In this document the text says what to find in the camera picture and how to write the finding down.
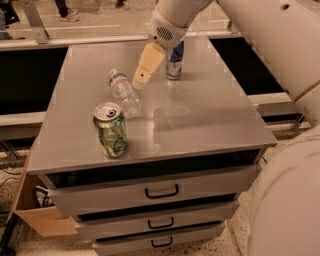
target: can lid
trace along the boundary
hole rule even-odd
[[[104,102],[98,105],[93,114],[101,121],[111,121],[116,119],[121,113],[121,107],[114,102]]]

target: cardboard box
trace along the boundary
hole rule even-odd
[[[26,173],[32,149],[33,147],[30,149],[23,167],[9,218],[12,213],[17,214],[43,237],[78,234],[75,229],[75,221],[71,217],[63,216],[56,206],[40,208],[35,189],[37,185],[45,186],[38,176],[27,175]]]

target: clear plastic bottle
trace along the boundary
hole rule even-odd
[[[112,69],[109,75],[109,86],[113,98],[121,106],[125,117],[131,118],[140,113],[141,101],[125,74]]]

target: gray table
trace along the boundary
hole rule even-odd
[[[94,108],[114,101],[107,78],[133,78],[146,42],[70,47],[31,157],[29,174],[269,147],[276,140],[210,41],[187,38],[183,75],[165,78],[162,63],[139,91],[141,115],[126,120],[129,150],[106,157],[92,122]]]
[[[70,47],[27,169],[99,255],[219,236],[277,143],[210,41],[187,38],[181,79],[162,63],[126,119],[128,151],[105,156],[93,110],[113,101],[111,69],[132,79],[145,44]]]

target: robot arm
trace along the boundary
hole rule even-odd
[[[160,0],[148,24],[147,44],[132,81],[142,89],[165,57],[165,50],[176,47],[194,18],[214,0]]]
[[[249,256],[320,255],[320,17],[297,1],[219,0],[232,24],[314,126],[291,141],[260,175],[250,219]],[[163,55],[165,48],[175,47],[210,3],[160,0],[149,24],[159,47],[152,52]],[[138,68],[136,76],[147,69]]]
[[[160,0],[148,24],[149,38],[163,48],[176,47],[195,17],[213,0]]]

